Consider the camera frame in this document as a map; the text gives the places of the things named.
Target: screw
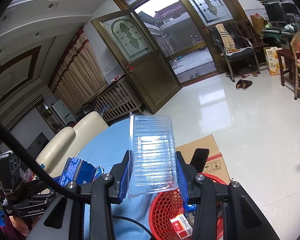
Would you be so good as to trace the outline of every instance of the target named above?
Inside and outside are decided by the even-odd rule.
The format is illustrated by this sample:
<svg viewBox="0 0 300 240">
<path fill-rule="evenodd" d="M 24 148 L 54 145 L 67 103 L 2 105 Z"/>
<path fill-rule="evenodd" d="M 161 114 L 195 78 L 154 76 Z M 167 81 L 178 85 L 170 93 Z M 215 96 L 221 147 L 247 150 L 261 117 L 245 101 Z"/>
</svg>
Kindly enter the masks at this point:
<svg viewBox="0 0 300 240">
<path fill-rule="evenodd" d="M 195 178 L 196 178 L 197 180 L 204 180 L 204 175 L 202 175 L 202 174 L 197 174 L 197 175 L 195 176 Z"/>
<path fill-rule="evenodd" d="M 109 179 L 112 179 L 112 175 L 111 175 L 110 173 L 106 173 L 106 174 L 104 174 L 104 175 L 102 176 L 102 178 L 103 178 L 104 180 L 109 180 Z"/>
<path fill-rule="evenodd" d="M 71 181 L 67 184 L 68 188 L 74 188 L 75 186 L 77 186 L 78 184 L 75 181 Z"/>
<path fill-rule="evenodd" d="M 240 183 L 237 181 L 233 181 L 233 182 L 231 182 L 231 186 L 237 188 L 237 187 L 240 187 Z"/>
</svg>

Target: wicker chair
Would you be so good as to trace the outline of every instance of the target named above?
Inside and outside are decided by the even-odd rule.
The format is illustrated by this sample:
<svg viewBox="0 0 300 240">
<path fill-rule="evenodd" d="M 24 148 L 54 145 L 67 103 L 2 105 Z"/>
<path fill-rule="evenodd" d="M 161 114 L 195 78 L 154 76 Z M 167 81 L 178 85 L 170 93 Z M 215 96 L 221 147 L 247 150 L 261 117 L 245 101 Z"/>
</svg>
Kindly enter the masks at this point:
<svg viewBox="0 0 300 240">
<path fill-rule="evenodd" d="M 298 92 L 300 91 L 299 87 L 299 81 L 300 81 L 300 62 L 298 62 L 298 58 L 300 57 L 300 50 L 299 50 L 299 43 L 300 43 L 300 31 L 298 31 L 292 41 L 290 42 L 294 60 L 295 60 L 295 65 L 296 65 L 296 85 L 295 85 L 295 90 L 294 90 L 294 99 L 297 100 L 298 98 Z"/>
</svg>

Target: black cable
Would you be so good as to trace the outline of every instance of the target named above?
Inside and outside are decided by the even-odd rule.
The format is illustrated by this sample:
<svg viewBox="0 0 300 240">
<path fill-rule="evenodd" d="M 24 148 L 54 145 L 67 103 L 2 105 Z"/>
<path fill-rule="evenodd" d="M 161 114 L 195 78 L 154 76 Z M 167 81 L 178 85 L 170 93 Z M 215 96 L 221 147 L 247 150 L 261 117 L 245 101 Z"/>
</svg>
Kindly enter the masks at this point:
<svg viewBox="0 0 300 240">
<path fill-rule="evenodd" d="M 49 187 L 77 202 L 90 204 L 90 199 L 62 187 L 46 173 L 17 139 L 0 123 L 0 139 Z"/>
<path fill-rule="evenodd" d="M 122 217 L 122 216 L 116 216 L 116 215 L 112 215 L 112 218 L 123 219 L 123 220 L 130 221 L 132 223 L 135 223 L 136 225 L 142 227 L 149 234 L 149 236 L 151 236 L 150 240 L 157 240 L 148 228 L 146 228 L 143 224 L 139 223 L 138 221 L 135 221 L 132 218 L 127 218 L 127 217 Z"/>
</svg>

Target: sofa armrest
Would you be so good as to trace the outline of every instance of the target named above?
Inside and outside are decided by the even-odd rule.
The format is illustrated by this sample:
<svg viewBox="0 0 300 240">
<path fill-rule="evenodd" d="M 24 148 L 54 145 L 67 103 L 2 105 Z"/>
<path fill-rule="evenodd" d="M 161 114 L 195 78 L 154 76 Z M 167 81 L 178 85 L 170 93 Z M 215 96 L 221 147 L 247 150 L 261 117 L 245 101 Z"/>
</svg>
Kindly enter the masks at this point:
<svg viewBox="0 0 300 240">
<path fill-rule="evenodd" d="M 88 142 L 109 126 L 97 112 L 91 112 L 82 118 L 74 127 L 75 139 L 71 144 L 71 151 L 77 154 Z"/>
<path fill-rule="evenodd" d="M 48 170 L 55 159 L 62 154 L 66 146 L 75 137 L 75 132 L 72 127 L 63 128 L 59 133 L 40 152 L 36 161 L 39 165 L 44 165 L 44 170 Z"/>
</svg>

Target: wooden chair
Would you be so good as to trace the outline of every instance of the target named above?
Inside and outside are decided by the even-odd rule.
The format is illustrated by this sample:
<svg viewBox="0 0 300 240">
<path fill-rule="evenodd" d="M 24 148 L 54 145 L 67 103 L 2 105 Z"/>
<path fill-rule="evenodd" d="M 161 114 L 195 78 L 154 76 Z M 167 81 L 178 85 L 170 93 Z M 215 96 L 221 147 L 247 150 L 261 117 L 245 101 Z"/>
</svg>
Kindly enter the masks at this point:
<svg viewBox="0 0 300 240">
<path fill-rule="evenodd" d="M 240 36 L 247 38 L 252 43 L 254 49 L 263 49 L 264 47 L 269 46 L 268 43 L 264 43 L 263 40 L 258 36 L 248 19 L 234 22 L 234 25 L 236 26 Z"/>
<path fill-rule="evenodd" d="M 295 70 L 295 76 L 296 76 L 296 85 L 294 90 L 294 99 L 297 100 L 298 98 L 298 92 L 300 91 L 299 87 L 299 81 L 300 81 L 300 62 L 298 62 L 298 59 L 300 57 L 300 50 L 299 50 L 299 43 L 300 43 L 300 31 L 298 31 L 292 41 L 290 42 L 290 46 L 293 52 L 296 70 Z"/>
<path fill-rule="evenodd" d="M 213 37 L 214 41 L 215 41 L 215 45 L 220 49 L 220 52 L 222 53 L 222 56 L 226 59 L 227 65 L 229 67 L 229 71 L 230 71 L 230 76 L 229 78 L 231 79 L 232 82 L 234 82 L 234 75 L 233 75 L 233 70 L 231 67 L 231 62 L 237 61 L 237 60 L 241 60 L 241 59 L 245 59 L 245 58 L 250 58 L 251 59 L 251 66 L 254 67 L 253 70 L 257 71 L 258 74 L 260 74 L 260 66 L 259 66 L 259 61 L 256 55 L 256 51 L 255 49 L 252 47 L 251 42 L 242 36 L 238 36 L 235 31 L 234 28 L 232 27 L 232 25 L 227 22 L 223 24 L 224 28 L 228 31 L 228 33 L 230 34 L 230 36 L 232 37 L 234 43 L 235 43 L 235 47 L 237 49 L 243 49 L 246 47 L 249 47 L 245 50 L 242 50 L 240 52 L 236 52 L 229 55 L 229 53 L 225 52 L 224 49 L 224 44 L 223 44 L 223 40 L 221 38 L 220 33 L 218 32 L 216 27 L 212 27 L 209 28 L 210 34 Z"/>
</svg>

